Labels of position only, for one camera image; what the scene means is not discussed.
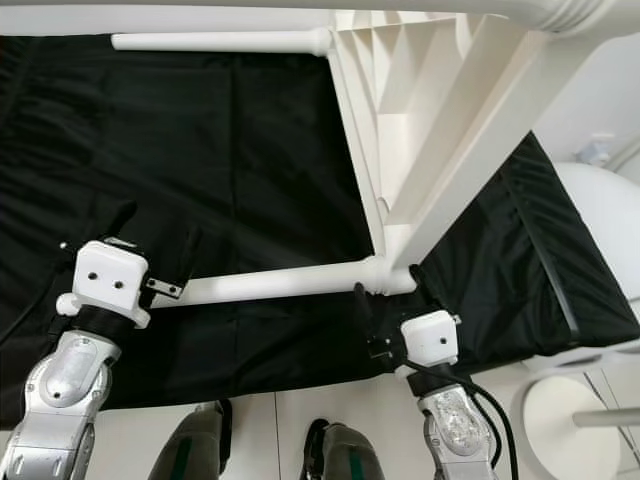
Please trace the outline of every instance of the white wall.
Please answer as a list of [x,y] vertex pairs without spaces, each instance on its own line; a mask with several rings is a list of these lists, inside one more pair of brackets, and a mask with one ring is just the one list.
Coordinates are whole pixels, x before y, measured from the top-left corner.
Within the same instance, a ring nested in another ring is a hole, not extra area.
[[629,160],[616,173],[640,185],[640,155]]
[[329,22],[329,10],[312,9],[170,5],[0,6],[0,35],[307,30]]
[[554,162],[573,161],[594,133],[615,135],[613,153],[639,134],[640,34],[611,40],[595,52],[535,132]]

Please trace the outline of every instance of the black cloth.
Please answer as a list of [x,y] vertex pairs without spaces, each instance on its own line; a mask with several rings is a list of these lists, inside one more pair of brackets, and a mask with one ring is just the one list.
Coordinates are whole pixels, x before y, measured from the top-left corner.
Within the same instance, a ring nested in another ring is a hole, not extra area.
[[[54,265],[68,263],[68,250],[118,230],[132,203],[137,210],[119,236],[141,245],[152,269],[153,258],[181,254],[181,232],[193,225],[203,232],[195,277],[372,253],[325,59],[115,52],[108,36],[2,38],[0,332]],[[523,211],[532,218],[527,225]],[[555,270],[544,267],[532,232]],[[462,317],[463,370],[639,334],[533,137],[422,272]],[[559,289],[551,287],[554,275]],[[19,420],[24,379],[65,326],[55,299],[70,286],[67,269],[0,351],[2,427]],[[433,308],[418,293],[371,302],[383,337]],[[359,313],[349,293],[154,310],[114,366],[106,407],[198,402],[389,371],[370,360]]]

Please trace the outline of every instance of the white stool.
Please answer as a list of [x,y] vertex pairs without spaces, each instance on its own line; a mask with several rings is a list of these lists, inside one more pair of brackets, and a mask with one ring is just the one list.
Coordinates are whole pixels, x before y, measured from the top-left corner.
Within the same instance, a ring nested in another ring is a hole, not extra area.
[[640,409],[607,410],[586,385],[549,377],[525,393],[523,459],[540,478],[611,480],[620,465],[618,426],[640,425]]

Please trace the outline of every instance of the black cable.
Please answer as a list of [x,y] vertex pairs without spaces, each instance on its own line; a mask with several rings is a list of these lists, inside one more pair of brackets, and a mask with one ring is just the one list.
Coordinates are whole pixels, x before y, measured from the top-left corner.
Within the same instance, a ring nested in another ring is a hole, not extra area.
[[56,275],[56,269],[53,269],[51,273],[47,276],[46,282],[38,292],[38,295],[36,296],[36,298],[34,298],[33,301],[29,305],[27,305],[27,307],[22,311],[18,319],[15,322],[13,322],[9,326],[9,328],[7,328],[2,333],[2,336],[0,336],[0,348],[2,348],[2,346],[7,342],[7,340],[9,340],[13,332],[15,332],[20,327],[20,325],[22,325],[25,322],[25,320],[29,318],[29,315],[31,315],[31,313],[35,310],[35,308],[40,304],[42,299],[47,295],[47,293],[49,292],[49,289],[51,288],[51,284],[53,283],[53,279],[55,278],[55,275]]
[[477,393],[478,395],[481,395],[482,397],[485,398],[485,400],[487,400],[491,404],[491,406],[495,409],[495,411],[500,416],[500,420],[502,421],[504,425],[504,429],[507,434],[507,445],[509,447],[509,463],[511,466],[511,478],[512,480],[519,480],[520,474],[518,472],[518,457],[516,453],[516,441],[513,435],[513,429],[511,428],[511,422],[509,421],[509,417],[507,416],[506,412],[502,408],[502,405],[500,405],[500,403],[495,398],[493,398],[493,395],[487,392],[480,385],[476,385],[473,382],[464,380],[454,375],[447,375],[444,373],[432,372],[431,369],[423,365],[420,365],[418,363],[412,362],[409,359],[405,359],[404,363],[406,366],[408,366],[409,368],[413,368],[414,370],[424,372],[436,378],[442,378],[444,380],[449,380],[450,382],[458,383],[462,385],[465,388],[465,390],[470,390],[473,393]]
[[498,462],[500,461],[500,456],[502,455],[502,437],[500,437],[500,432],[498,431],[498,427],[493,422],[493,419],[489,416],[487,411],[484,409],[482,404],[478,401],[475,394],[470,395],[473,404],[480,411],[486,422],[489,424],[489,428],[491,429],[491,433],[493,433],[493,438],[496,439],[496,448],[493,452],[493,458],[491,459],[491,467],[496,468]]

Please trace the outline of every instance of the white rod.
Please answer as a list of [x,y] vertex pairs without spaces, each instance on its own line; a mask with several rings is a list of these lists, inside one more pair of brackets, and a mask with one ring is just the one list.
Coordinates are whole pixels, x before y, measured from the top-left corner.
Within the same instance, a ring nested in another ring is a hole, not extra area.
[[331,34],[326,28],[292,32],[124,33],[111,36],[116,50],[178,52],[312,53],[326,56]]
[[579,427],[633,427],[640,426],[640,408],[578,412],[573,421]]
[[[404,10],[502,15],[535,30],[566,31],[587,20],[603,0],[134,0],[133,4],[215,5],[314,9]],[[60,0],[0,0],[0,5],[51,5]],[[64,4],[122,0],[65,0]]]
[[153,308],[350,292],[358,282],[371,293],[385,295],[415,290],[408,269],[389,271],[388,265],[383,257],[369,257],[359,262],[199,278],[189,281],[179,300],[158,295]]

